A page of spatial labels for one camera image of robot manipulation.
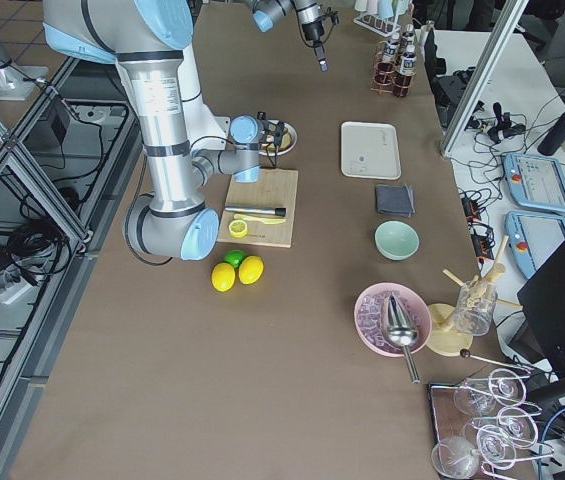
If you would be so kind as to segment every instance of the white tray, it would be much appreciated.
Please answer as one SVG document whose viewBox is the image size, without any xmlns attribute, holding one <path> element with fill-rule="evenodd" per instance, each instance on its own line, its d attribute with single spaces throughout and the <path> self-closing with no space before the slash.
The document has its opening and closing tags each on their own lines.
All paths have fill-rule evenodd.
<svg viewBox="0 0 565 480">
<path fill-rule="evenodd" d="M 388 123 L 344 122 L 341 127 L 341 170 L 347 177 L 400 178 L 398 137 Z"/>
</svg>

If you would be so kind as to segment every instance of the scoop handle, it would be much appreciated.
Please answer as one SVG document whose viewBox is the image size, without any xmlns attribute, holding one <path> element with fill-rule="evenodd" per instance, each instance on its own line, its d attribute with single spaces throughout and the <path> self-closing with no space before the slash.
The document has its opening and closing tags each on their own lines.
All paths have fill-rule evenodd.
<svg viewBox="0 0 565 480">
<path fill-rule="evenodd" d="M 413 361 L 413 357 L 411 356 L 411 349 L 409 347 L 402 347 L 402 351 L 404 352 L 406 367 L 409 370 L 409 375 L 411 375 L 411 382 L 414 384 L 419 384 L 420 376 L 418 375 L 418 371 L 415 368 L 415 362 Z"/>
</svg>

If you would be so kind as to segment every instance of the green bowl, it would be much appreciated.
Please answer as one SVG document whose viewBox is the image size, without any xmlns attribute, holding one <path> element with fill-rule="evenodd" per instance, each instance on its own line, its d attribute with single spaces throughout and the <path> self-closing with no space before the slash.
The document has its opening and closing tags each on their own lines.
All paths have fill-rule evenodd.
<svg viewBox="0 0 565 480">
<path fill-rule="evenodd" d="M 420 238 L 403 222 L 384 222 L 375 230 L 375 246 L 391 260 L 404 260 L 417 252 Z"/>
</svg>

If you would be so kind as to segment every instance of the label on robot arm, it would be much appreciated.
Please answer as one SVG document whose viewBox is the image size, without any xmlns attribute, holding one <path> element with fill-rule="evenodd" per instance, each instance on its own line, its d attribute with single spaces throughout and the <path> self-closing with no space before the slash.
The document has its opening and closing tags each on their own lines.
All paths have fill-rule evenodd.
<svg viewBox="0 0 565 480">
<path fill-rule="evenodd" d="M 178 115 L 182 113 L 177 78 L 131 80 L 131 83 L 138 115 Z"/>
</svg>

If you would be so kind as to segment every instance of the pink bowl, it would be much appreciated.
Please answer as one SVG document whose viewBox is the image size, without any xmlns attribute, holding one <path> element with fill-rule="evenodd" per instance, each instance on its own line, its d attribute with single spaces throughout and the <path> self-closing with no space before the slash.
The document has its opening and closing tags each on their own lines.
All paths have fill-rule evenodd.
<svg viewBox="0 0 565 480">
<path fill-rule="evenodd" d="M 426 344 L 431 335 L 431 315 L 418 294 L 398 283 L 376 283 L 364 290 L 355 302 L 355 328 L 364 344 L 375 353 L 386 357 L 402 357 L 401 348 L 391 345 L 380 330 L 380 311 L 382 301 L 391 292 L 400 300 L 402 306 L 418 327 L 418 341 L 411 347 L 417 352 Z"/>
</svg>

